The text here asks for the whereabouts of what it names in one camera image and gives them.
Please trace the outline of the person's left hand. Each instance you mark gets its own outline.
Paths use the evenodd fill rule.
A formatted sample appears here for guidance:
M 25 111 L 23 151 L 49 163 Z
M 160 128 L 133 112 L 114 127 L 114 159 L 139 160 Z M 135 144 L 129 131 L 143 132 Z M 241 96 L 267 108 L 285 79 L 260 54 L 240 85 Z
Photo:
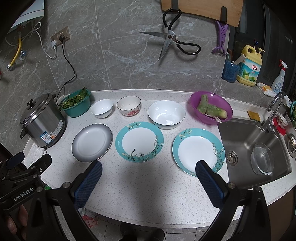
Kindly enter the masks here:
M 7 219 L 7 227 L 13 235 L 16 234 L 18 226 L 26 227 L 27 223 L 28 223 L 28 212 L 24 207 L 24 205 L 20 205 L 20 207 L 16 212 L 15 218 L 12 218 L 9 216 Z

